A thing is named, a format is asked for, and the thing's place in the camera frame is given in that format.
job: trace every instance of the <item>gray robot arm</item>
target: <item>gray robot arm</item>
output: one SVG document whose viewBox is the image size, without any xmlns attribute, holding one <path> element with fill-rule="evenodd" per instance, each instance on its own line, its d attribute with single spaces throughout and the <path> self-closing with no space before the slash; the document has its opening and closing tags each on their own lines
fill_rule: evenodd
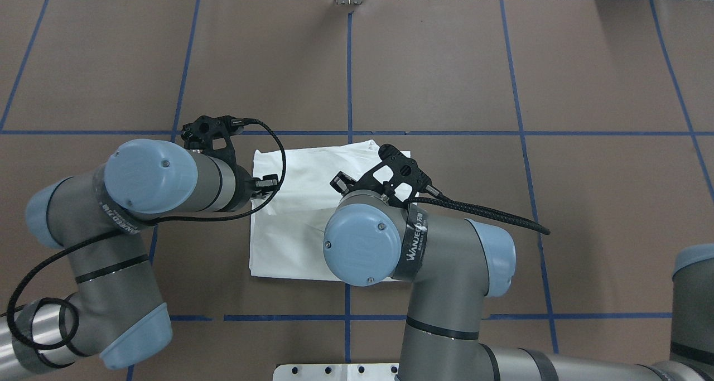
<svg viewBox="0 0 714 381">
<path fill-rule="evenodd" d="M 235 164 L 229 137 L 250 123 L 240 120 L 201 117 L 187 125 L 182 137 L 193 150 L 132 140 L 107 164 L 33 196 L 26 221 L 46 246 L 63 249 L 100 234 L 112 237 L 68 256 L 78 291 L 67 300 L 76 310 L 40 299 L 5 314 L 34 343 L 71 340 L 56 349 L 31 347 L 13 337 L 2 318 L 0 379 L 48 373 L 97 354 L 107 368 L 126 368 L 166 347 L 171 323 L 138 233 L 170 213 L 233 211 L 277 190 L 277 175 L 254 179 Z M 212 140 L 221 137 L 226 148 L 213 150 Z"/>
<path fill-rule="evenodd" d="M 671 361 L 624 365 L 489 347 L 479 343 L 484 297 L 500 296 L 510 286 L 513 240 L 496 226 L 429 215 L 395 201 L 393 188 L 406 181 L 404 173 L 418 170 L 413 160 L 404 162 L 408 168 L 390 165 L 395 176 L 381 185 L 365 178 L 373 170 L 359 181 L 337 175 L 332 185 L 344 198 L 324 240 L 328 266 L 346 283 L 364 287 L 388 276 L 412 282 L 398 381 L 712 380 L 714 244 L 690 247 L 678 257 Z"/>
</svg>

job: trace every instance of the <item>light blue cap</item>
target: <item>light blue cap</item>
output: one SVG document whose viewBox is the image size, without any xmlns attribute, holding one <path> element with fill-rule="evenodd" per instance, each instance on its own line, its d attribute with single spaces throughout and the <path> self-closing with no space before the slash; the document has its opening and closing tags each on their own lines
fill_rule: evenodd
<svg viewBox="0 0 714 381">
<path fill-rule="evenodd" d="M 696 264 L 697 262 L 712 258 L 714 258 L 714 244 L 697 244 L 696 246 L 689 246 L 677 254 L 672 277 L 674 277 L 680 269 L 688 265 Z"/>
<path fill-rule="evenodd" d="M 191 154 L 173 142 L 134 139 L 109 157 L 104 185 L 118 205 L 143 214 L 175 209 L 196 188 L 199 170 Z"/>
<path fill-rule="evenodd" d="M 99 357 L 109 370 L 127 368 L 159 353 L 172 337 L 171 318 L 166 303 L 161 303 L 99 353 Z"/>
<path fill-rule="evenodd" d="M 487 297 L 503 296 L 510 287 L 515 274 L 515 244 L 505 229 L 490 224 L 466 219 L 479 235 L 484 246 L 486 264 L 489 265 L 489 294 Z"/>
<path fill-rule="evenodd" d="M 401 238 L 385 213 L 371 205 L 350 204 L 328 221 L 323 253 L 332 274 L 342 282 L 370 286 L 394 272 Z"/>
<path fill-rule="evenodd" d="M 53 249 L 64 249 L 64 247 L 52 237 L 49 231 L 47 210 L 49 208 L 49 200 L 51 200 L 54 191 L 67 179 L 69 177 L 40 190 L 30 198 L 25 208 L 25 223 L 30 229 L 30 233 L 37 237 L 40 243 Z"/>
</svg>

